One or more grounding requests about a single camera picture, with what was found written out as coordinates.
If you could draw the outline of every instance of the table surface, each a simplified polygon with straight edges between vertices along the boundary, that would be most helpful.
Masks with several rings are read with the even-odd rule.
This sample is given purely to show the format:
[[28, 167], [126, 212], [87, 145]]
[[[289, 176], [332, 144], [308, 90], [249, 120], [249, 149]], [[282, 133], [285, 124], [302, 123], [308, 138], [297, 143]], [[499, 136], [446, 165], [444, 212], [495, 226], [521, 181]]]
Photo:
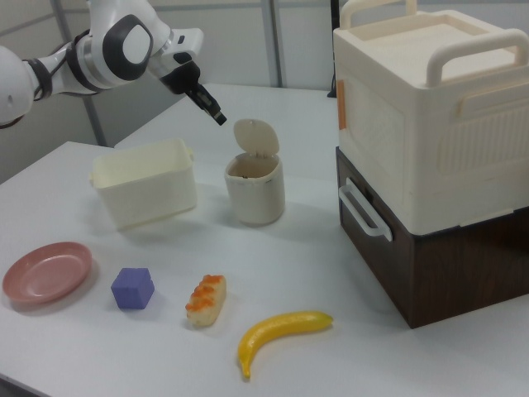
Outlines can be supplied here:
[[[93, 159], [115, 149], [64, 144], [0, 185], [0, 275], [28, 251], [60, 241], [88, 246], [93, 271], [52, 304], [21, 306], [2, 294], [3, 379], [53, 397], [527, 395], [528, 297], [411, 330], [342, 231], [336, 110], [326, 93], [208, 89], [231, 125], [259, 117], [276, 128], [283, 216], [255, 228], [233, 218], [223, 172], [240, 149], [227, 143], [228, 123], [207, 126], [187, 99], [119, 146], [171, 136], [191, 142], [198, 206], [189, 212], [117, 232], [88, 183]], [[189, 132], [193, 126], [200, 130]], [[315, 152], [322, 155], [312, 162]], [[145, 310], [116, 306], [110, 286], [122, 267], [150, 269], [156, 290]], [[215, 324], [194, 329], [184, 306], [205, 274], [225, 275], [228, 294]], [[265, 345], [244, 381], [236, 349], [245, 331], [305, 309], [332, 315], [332, 328]]]

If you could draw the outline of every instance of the yellow banana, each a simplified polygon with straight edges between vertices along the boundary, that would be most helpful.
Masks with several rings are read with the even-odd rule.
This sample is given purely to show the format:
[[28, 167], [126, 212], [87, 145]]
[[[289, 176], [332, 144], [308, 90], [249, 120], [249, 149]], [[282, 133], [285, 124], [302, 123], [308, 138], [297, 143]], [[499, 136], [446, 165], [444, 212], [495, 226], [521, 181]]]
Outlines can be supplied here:
[[257, 323], [239, 342], [238, 354], [242, 375], [250, 378], [250, 364], [265, 343], [294, 333], [320, 331], [331, 324], [331, 316], [315, 311], [280, 314]]

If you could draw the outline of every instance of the white handle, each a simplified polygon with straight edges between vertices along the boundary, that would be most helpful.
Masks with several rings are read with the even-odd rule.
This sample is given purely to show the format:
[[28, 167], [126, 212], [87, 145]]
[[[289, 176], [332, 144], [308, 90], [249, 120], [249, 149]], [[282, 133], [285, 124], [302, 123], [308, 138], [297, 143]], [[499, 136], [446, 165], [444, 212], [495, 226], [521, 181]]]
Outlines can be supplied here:
[[[350, 28], [350, 18], [355, 12], [400, 1], [401, 0], [349, 0], [341, 9], [340, 29]], [[417, 0], [406, 0], [406, 14], [417, 14]]]
[[[362, 207], [365, 213], [369, 215], [377, 227], [371, 227], [367, 224], [367, 222], [356, 210], [347, 194], [350, 194], [352, 198], [356, 200], [356, 202]], [[364, 195], [358, 190], [358, 188], [350, 179], [347, 180], [345, 185], [338, 189], [338, 196], [340, 197], [341, 202], [347, 207], [353, 218], [358, 222], [360, 227], [362, 227], [362, 230], [364, 230], [365, 234], [372, 237], [384, 236], [389, 242], [393, 240], [393, 235], [391, 234], [388, 224], [384, 222], [373, 206], [369, 204]]]
[[454, 58], [480, 52], [517, 47], [514, 66], [529, 63], [529, 36], [518, 29], [485, 33], [455, 44], [444, 45], [433, 53], [427, 66], [427, 86], [436, 87], [442, 81], [443, 66]]

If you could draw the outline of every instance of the drawer handle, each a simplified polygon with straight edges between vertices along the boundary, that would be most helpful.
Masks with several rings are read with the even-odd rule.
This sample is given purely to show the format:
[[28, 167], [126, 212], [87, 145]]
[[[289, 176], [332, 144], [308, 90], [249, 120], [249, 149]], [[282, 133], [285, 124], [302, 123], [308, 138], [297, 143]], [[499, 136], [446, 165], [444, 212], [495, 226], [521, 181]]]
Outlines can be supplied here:
[[[350, 194], [350, 196], [362, 207], [362, 209], [369, 215], [377, 227], [371, 227], [367, 224], [367, 222], [356, 210], [355, 206], [350, 201], [350, 196], [347, 194]], [[391, 234], [388, 224], [384, 222], [373, 206], [369, 204], [364, 195], [358, 190], [358, 188], [350, 179], [347, 179], [346, 184], [338, 189], [338, 196], [340, 197], [341, 202], [347, 207], [353, 218], [355, 218], [360, 227], [362, 227], [365, 234], [372, 237], [384, 236], [389, 242], [393, 240], [393, 235]]]

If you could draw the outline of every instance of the brown cabinet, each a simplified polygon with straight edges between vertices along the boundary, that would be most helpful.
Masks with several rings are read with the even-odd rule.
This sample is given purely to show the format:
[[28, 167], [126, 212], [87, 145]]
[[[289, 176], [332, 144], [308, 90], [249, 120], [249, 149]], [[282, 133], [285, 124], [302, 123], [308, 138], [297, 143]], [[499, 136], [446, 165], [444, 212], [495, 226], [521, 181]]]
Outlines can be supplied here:
[[340, 201], [341, 225], [411, 328], [529, 293], [529, 208], [414, 236], [339, 148], [336, 162], [338, 187], [350, 179], [391, 231], [369, 236]]

